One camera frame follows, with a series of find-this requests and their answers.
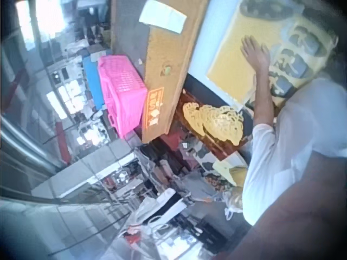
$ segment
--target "metal pole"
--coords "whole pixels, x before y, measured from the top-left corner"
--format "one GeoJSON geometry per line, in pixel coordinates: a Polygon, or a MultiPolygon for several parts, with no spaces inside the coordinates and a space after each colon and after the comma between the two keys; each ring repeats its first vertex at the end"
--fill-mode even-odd
{"type": "Polygon", "coordinates": [[[21,129],[18,127],[15,127],[6,117],[1,115],[1,123],[2,123],[2,129],[1,132],[3,132],[4,128],[8,129],[10,133],[12,133],[13,136],[15,136],[16,139],[18,139],[22,144],[27,146],[29,149],[37,153],[39,156],[41,156],[46,161],[50,162],[57,168],[62,168],[66,166],[65,163],[61,160],[57,160],[49,153],[45,152],[42,148],[39,147],[38,144],[36,144],[33,140],[31,140],[27,134],[25,134],[21,129]]]}
{"type": "Polygon", "coordinates": [[[50,173],[56,173],[57,168],[52,163],[44,160],[43,158],[38,157],[34,154],[30,149],[25,147],[22,143],[17,141],[13,135],[11,135],[8,130],[4,127],[1,129],[1,139],[7,142],[10,146],[12,146],[15,150],[17,150],[20,154],[25,156],[32,163],[40,165],[44,169],[46,169],[50,173]]]}

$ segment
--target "plastic bag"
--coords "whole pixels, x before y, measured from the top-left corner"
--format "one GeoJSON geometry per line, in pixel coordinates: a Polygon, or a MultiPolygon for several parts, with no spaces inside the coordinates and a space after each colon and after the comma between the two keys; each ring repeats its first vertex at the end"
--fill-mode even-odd
{"type": "Polygon", "coordinates": [[[143,202],[140,204],[140,207],[135,212],[135,223],[131,224],[140,224],[140,219],[144,218],[146,214],[152,211],[154,208],[158,207],[159,203],[150,197],[145,197],[143,202]]]}
{"type": "Polygon", "coordinates": [[[242,188],[233,187],[230,191],[224,191],[223,200],[227,206],[224,210],[227,220],[230,220],[232,218],[234,212],[241,213],[243,211],[242,188]]]}

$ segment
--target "orange label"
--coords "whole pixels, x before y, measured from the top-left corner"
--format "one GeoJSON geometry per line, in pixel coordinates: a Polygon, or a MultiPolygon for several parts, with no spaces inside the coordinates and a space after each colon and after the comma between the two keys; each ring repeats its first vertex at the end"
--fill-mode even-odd
{"type": "Polygon", "coordinates": [[[159,121],[160,107],[162,106],[164,87],[148,92],[145,111],[145,129],[157,125],[159,121]]]}

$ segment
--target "paper sign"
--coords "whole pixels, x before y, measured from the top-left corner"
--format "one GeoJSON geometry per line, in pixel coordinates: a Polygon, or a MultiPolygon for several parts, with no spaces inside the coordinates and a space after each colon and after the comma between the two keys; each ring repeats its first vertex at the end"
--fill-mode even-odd
{"type": "Polygon", "coordinates": [[[162,106],[164,88],[157,88],[148,92],[145,107],[145,123],[147,129],[150,126],[157,125],[159,121],[160,107],[162,106]]]}
{"type": "Polygon", "coordinates": [[[186,18],[186,15],[166,4],[155,0],[147,0],[139,21],[180,34],[186,18]]]}
{"type": "Polygon", "coordinates": [[[100,57],[106,56],[106,50],[98,51],[91,54],[91,62],[98,61],[100,57]]]}

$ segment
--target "red object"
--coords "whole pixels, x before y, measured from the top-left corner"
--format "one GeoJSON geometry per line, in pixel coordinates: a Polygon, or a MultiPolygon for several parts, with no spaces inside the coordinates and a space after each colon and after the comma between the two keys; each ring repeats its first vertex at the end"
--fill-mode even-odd
{"type": "Polygon", "coordinates": [[[111,177],[106,177],[102,182],[110,191],[117,190],[117,185],[111,177]]]}
{"type": "Polygon", "coordinates": [[[61,159],[63,159],[64,162],[69,164],[71,162],[71,155],[70,155],[69,149],[67,147],[66,137],[65,137],[64,130],[63,130],[63,123],[62,122],[55,123],[55,130],[56,130],[56,135],[57,135],[57,139],[58,139],[58,145],[59,145],[59,151],[60,151],[61,159]]]}
{"type": "Polygon", "coordinates": [[[6,111],[6,109],[10,106],[11,104],[11,100],[13,98],[13,96],[15,95],[15,92],[17,90],[17,87],[21,81],[21,78],[24,74],[24,72],[26,72],[25,69],[21,69],[17,75],[15,76],[15,79],[13,80],[13,82],[11,82],[10,86],[9,86],[9,93],[8,95],[3,99],[3,102],[1,104],[1,112],[4,113],[6,111]]]}
{"type": "Polygon", "coordinates": [[[153,89],[148,92],[146,110],[144,115],[144,127],[147,129],[151,124],[157,124],[159,120],[160,108],[163,102],[164,87],[153,89]]]}
{"type": "Polygon", "coordinates": [[[124,236],[124,238],[129,244],[133,244],[133,243],[136,243],[136,242],[141,240],[141,233],[138,232],[138,233],[133,234],[133,235],[126,235],[126,236],[124,236]]]}

